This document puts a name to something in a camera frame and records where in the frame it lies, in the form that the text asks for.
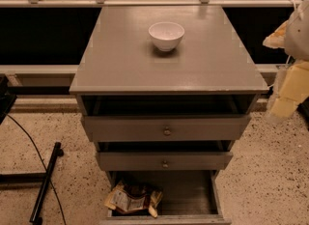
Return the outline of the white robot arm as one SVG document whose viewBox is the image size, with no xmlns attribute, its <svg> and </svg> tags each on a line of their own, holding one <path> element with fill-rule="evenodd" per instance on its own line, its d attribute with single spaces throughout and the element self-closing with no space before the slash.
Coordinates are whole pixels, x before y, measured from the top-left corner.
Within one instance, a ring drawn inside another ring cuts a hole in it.
<svg viewBox="0 0 309 225">
<path fill-rule="evenodd" d="M 281 68 L 276 74 L 273 94 L 267 104 L 267 118 L 272 123 L 280 123 L 290 118 L 298 106 L 309 98 L 309 0 L 294 11 L 263 41 L 268 48 L 283 48 L 288 58 L 295 62 Z"/>
</svg>

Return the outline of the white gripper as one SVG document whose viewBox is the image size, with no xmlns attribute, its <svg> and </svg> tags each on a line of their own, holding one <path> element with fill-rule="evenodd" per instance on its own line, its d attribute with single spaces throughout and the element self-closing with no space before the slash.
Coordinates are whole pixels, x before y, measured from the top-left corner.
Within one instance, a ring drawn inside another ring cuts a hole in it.
<svg viewBox="0 0 309 225">
<path fill-rule="evenodd" d="M 287 21 L 283 22 L 263 41 L 263 46 L 276 49 L 285 47 Z M 309 97 L 309 62 L 296 61 L 287 70 L 279 97 L 271 96 L 267 103 L 267 116 L 279 121 L 290 118 L 299 103 Z"/>
</svg>

